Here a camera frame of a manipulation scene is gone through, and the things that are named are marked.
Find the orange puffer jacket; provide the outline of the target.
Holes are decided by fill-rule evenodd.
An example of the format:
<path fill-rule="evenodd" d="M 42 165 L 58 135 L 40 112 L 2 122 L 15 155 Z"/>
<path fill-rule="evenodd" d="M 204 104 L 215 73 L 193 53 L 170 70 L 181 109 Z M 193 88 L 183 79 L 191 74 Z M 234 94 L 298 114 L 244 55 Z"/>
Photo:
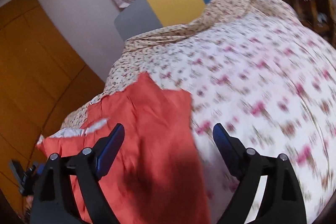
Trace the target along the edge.
<path fill-rule="evenodd" d="M 46 156 L 78 154 L 109 135 L 116 124 L 125 139 L 99 184 L 121 223 L 209 223 L 201 161 L 190 131 L 191 95 L 163 90 L 147 73 L 124 91 L 90 105 L 80 130 L 43 139 Z"/>

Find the orange wooden wardrobe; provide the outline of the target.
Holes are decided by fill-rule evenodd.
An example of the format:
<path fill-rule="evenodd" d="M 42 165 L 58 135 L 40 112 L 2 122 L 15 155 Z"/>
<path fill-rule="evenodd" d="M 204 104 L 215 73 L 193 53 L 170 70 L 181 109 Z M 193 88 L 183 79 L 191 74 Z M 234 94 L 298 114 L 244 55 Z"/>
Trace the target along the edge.
<path fill-rule="evenodd" d="M 38 0 L 1 7 L 1 190 L 21 213 L 9 163 L 42 161 L 35 145 L 66 116 L 103 91 L 104 82 L 56 29 Z"/>

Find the floral bed quilt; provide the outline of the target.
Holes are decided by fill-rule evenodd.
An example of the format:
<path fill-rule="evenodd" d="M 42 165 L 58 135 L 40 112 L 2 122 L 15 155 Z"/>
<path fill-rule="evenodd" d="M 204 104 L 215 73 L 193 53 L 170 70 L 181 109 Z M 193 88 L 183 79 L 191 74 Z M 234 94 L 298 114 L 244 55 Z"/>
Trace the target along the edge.
<path fill-rule="evenodd" d="M 211 136 L 221 123 L 259 153 L 288 155 L 313 223 L 335 191 L 335 49 L 281 0 L 211 0 L 189 24 L 127 39 L 104 91 L 72 112 L 61 130 L 80 130 L 90 105 L 147 73 L 163 90 L 191 95 L 194 139 L 215 223 L 238 180 Z"/>

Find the wooden bedside table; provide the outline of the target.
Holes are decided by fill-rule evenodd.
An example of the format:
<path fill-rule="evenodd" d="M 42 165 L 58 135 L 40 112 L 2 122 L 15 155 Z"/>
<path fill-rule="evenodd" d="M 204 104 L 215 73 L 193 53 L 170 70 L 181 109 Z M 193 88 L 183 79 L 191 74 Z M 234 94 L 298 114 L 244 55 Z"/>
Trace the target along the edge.
<path fill-rule="evenodd" d="M 335 46 L 335 0 L 288 0 L 299 21 Z"/>

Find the grey yellow blue headboard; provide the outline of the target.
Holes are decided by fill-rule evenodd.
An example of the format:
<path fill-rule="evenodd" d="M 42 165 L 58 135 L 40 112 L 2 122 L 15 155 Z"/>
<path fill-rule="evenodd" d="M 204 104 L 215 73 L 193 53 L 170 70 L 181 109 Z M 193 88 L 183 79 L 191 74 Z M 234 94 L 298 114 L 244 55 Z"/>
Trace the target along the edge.
<path fill-rule="evenodd" d="M 123 41 L 158 28 L 187 24 L 198 18 L 210 0 L 135 0 L 114 20 Z"/>

